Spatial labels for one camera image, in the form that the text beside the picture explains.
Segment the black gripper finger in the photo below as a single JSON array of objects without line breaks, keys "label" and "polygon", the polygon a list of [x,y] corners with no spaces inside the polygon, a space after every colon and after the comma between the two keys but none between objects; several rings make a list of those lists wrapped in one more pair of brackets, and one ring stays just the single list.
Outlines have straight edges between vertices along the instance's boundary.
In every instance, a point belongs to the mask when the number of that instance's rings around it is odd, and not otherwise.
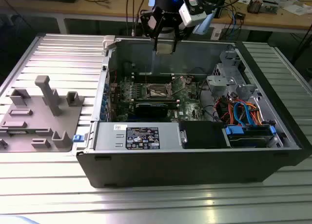
[{"label": "black gripper finger", "polygon": [[154,7],[152,10],[141,10],[140,20],[146,37],[154,40],[153,50],[157,50],[158,36],[162,30],[162,10]]},{"label": "black gripper finger", "polygon": [[180,40],[179,26],[182,23],[182,19],[179,13],[164,11],[162,15],[163,26],[166,29],[173,29],[174,43],[172,52],[176,51],[177,42]]}]

